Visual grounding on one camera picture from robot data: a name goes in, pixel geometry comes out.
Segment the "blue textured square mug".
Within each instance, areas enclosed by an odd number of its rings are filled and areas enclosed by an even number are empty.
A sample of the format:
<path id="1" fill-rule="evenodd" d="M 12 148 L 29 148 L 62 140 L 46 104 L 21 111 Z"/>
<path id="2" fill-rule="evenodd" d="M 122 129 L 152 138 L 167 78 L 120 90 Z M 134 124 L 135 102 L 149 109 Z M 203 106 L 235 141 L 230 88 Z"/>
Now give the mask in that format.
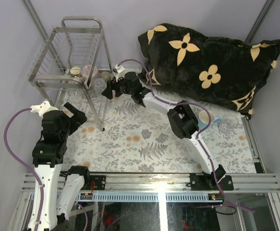
<path id="1" fill-rule="evenodd" d="M 197 109 L 197 107 L 195 105 L 190 105 L 190 108 L 191 108 L 191 110 L 193 111 L 193 113 L 195 115 L 198 115 L 198 109 Z"/>

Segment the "light blue ceramic mug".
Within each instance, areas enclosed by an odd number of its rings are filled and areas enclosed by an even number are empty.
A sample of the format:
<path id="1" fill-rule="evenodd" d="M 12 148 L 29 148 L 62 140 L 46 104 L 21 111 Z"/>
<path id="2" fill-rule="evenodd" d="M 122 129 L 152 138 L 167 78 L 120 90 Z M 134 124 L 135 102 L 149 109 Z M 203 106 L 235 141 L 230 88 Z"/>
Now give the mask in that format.
<path id="1" fill-rule="evenodd" d="M 219 116 L 215 116 L 215 114 L 211 111 L 208 111 L 210 114 L 210 117 L 208 115 L 208 113 L 205 110 L 202 110 L 199 114 L 198 114 L 198 127 L 199 129 L 203 129 L 208 125 L 209 119 L 211 119 L 211 123 L 210 125 L 215 125 L 218 122 L 220 122 L 221 117 Z"/>

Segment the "clear faceted drinking glass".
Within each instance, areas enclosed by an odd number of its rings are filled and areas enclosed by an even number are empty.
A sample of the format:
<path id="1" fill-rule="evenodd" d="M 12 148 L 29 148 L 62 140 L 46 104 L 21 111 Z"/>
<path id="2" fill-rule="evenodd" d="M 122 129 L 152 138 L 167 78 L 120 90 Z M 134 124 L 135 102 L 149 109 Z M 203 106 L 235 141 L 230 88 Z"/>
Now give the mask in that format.
<path id="1" fill-rule="evenodd" d="M 239 121 L 236 116 L 231 114 L 226 114 L 221 118 L 221 121 L 218 123 L 218 130 L 221 133 L 230 133 L 239 125 Z"/>

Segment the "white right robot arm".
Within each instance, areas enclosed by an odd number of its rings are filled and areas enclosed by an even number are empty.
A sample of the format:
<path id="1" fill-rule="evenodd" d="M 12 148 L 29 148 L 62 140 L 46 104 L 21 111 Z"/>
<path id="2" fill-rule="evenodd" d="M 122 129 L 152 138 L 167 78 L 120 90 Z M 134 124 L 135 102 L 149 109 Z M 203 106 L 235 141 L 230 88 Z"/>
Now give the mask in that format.
<path id="1" fill-rule="evenodd" d="M 198 152 L 199 162 L 204 173 L 200 180 L 200 189 L 208 187 L 211 190 L 223 191 L 223 179 L 226 171 L 212 156 L 201 137 L 196 115 L 191 104 L 186 101 L 179 103 L 167 102 L 158 98 L 152 90 L 142 86 L 135 72 L 128 72 L 123 77 L 113 77 L 107 81 L 107 87 L 102 95 L 108 99 L 122 94 L 130 95 L 133 101 L 143 107 L 154 109 L 167 115 L 173 133 L 187 144 L 194 146 Z"/>

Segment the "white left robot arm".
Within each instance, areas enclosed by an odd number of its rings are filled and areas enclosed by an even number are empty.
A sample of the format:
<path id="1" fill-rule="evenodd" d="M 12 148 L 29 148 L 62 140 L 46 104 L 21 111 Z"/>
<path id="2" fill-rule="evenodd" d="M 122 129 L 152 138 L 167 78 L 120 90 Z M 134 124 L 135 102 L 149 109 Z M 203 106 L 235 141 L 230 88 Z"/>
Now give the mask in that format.
<path id="1" fill-rule="evenodd" d="M 64 108 L 72 116 L 51 106 L 48 101 L 31 107 L 31 112 L 42 118 L 42 131 L 32 151 L 36 183 L 32 214 L 27 226 L 29 231 L 68 230 L 69 216 L 76 197 L 80 190 L 91 186 L 88 167 L 72 166 L 67 172 L 61 194 L 57 194 L 67 139 L 87 120 L 85 113 L 72 104 L 65 103 Z"/>

